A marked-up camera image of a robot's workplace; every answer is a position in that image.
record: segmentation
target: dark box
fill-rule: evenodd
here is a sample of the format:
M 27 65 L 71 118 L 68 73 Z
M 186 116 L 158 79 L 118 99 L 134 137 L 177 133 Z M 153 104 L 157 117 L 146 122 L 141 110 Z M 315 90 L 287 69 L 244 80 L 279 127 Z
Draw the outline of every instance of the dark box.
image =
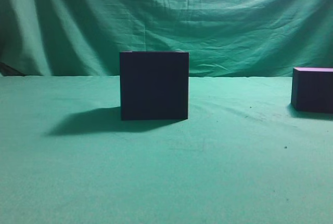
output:
M 298 111 L 333 113 L 333 69 L 294 68 L 291 104 Z
M 121 119 L 187 119 L 188 76 L 188 52 L 121 52 Z

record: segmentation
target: cube front face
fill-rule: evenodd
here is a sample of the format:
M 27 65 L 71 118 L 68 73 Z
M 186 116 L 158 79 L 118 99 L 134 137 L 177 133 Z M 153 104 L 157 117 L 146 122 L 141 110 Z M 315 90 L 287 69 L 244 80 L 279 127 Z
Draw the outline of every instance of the cube front face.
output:
M 121 52 L 121 119 L 187 119 L 188 76 L 188 52 Z
M 294 68 L 291 104 L 298 111 L 333 113 L 333 69 Z

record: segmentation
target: dark blue cube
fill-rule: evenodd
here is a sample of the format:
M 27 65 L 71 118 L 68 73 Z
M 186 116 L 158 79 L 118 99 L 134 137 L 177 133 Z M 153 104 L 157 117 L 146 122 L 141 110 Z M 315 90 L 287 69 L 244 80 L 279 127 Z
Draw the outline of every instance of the dark blue cube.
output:
M 333 69 L 294 68 L 291 104 L 298 111 L 333 113 Z
M 121 52 L 121 119 L 187 119 L 188 76 L 188 52 Z

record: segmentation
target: table surface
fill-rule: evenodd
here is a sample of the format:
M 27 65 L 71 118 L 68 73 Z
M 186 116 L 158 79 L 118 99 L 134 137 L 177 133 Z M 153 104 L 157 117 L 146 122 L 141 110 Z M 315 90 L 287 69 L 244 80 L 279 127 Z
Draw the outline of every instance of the table surface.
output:
M 122 122 L 119 77 L 1 77 L 1 224 L 331 224 L 332 115 L 290 77 L 189 82 L 188 120 Z

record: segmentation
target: box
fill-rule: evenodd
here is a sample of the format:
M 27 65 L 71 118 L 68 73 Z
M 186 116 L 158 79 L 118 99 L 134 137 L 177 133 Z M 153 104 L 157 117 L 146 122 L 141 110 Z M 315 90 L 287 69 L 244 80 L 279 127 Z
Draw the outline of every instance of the box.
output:
M 188 52 L 121 52 L 121 119 L 187 119 L 188 77 Z
M 298 111 L 333 113 L 333 69 L 294 68 L 291 104 Z

